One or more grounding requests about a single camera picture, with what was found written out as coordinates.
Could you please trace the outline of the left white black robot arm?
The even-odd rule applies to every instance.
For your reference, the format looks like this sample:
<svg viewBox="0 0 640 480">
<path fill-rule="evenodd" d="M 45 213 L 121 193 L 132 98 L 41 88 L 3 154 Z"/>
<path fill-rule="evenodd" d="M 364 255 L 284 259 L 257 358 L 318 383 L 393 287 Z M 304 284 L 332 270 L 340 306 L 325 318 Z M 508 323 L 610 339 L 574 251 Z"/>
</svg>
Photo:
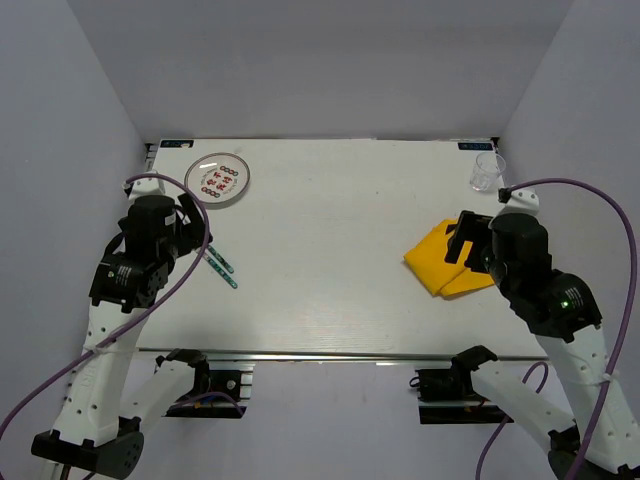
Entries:
<svg viewBox="0 0 640 480">
<path fill-rule="evenodd" d="M 33 455 L 111 479 L 125 479 L 144 446 L 140 414 L 120 396 L 139 335 L 177 260 L 212 237 L 189 194 L 141 196 L 120 219 L 91 284 L 84 360 L 73 369 L 62 410 L 37 434 Z"/>
</svg>

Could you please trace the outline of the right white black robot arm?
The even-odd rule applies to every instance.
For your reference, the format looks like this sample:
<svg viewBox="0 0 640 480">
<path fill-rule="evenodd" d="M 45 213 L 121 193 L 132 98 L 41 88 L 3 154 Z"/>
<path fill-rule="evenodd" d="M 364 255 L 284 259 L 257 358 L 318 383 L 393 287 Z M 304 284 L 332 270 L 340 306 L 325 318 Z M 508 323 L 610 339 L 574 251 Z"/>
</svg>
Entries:
<svg viewBox="0 0 640 480">
<path fill-rule="evenodd" d="M 546 454 L 559 479 L 636 479 L 639 424 L 614 376 L 607 372 L 602 315 L 579 277 L 552 266 L 548 233 L 526 213 L 496 217 L 471 211 L 448 228 L 445 260 L 489 274 L 555 368 L 571 407 L 564 412 L 507 372 L 484 346 L 452 359 L 451 384 L 461 397 L 480 395 L 523 428 Z"/>
</svg>

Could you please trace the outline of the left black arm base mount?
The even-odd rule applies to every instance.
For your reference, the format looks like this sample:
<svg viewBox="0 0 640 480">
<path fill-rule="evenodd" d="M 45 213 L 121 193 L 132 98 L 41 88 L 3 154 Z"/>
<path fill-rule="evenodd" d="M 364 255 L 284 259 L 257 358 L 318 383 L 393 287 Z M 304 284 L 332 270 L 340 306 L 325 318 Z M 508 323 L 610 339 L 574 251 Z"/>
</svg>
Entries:
<svg viewBox="0 0 640 480">
<path fill-rule="evenodd" d="M 241 419 L 246 412 L 253 385 L 254 365 L 213 362 L 207 381 L 179 398 L 165 414 L 168 418 Z"/>
</svg>

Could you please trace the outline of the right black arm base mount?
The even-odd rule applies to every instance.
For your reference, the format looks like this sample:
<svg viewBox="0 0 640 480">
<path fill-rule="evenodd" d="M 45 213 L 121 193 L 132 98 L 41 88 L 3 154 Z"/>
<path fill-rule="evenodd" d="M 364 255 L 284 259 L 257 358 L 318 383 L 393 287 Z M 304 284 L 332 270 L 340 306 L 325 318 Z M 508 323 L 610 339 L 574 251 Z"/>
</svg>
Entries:
<svg viewBox="0 0 640 480">
<path fill-rule="evenodd" d="M 499 424 L 506 418 L 496 405 L 465 390 L 449 369 L 416 370 L 409 388 L 417 394 L 421 425 Z"/>
</svg>

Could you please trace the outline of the yellow printed cloth napkin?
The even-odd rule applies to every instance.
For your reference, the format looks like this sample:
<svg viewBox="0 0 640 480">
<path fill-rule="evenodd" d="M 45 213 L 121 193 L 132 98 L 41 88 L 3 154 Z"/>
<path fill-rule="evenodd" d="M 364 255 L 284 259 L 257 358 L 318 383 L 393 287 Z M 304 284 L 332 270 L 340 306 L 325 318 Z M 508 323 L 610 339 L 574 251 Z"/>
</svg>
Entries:
<svg viewBox="0 0 640 480">
<path fill-rule="evenodd" d="M 494 285 L 489 274 L 475 273 L 464 265 L 471 244 L 465 243 L 456 263 L 447 263 L 448 240 L 456 219 L 445 219 L 404 254 L 411 272 L 432 296 L 453 299 Z"/>
</svg>

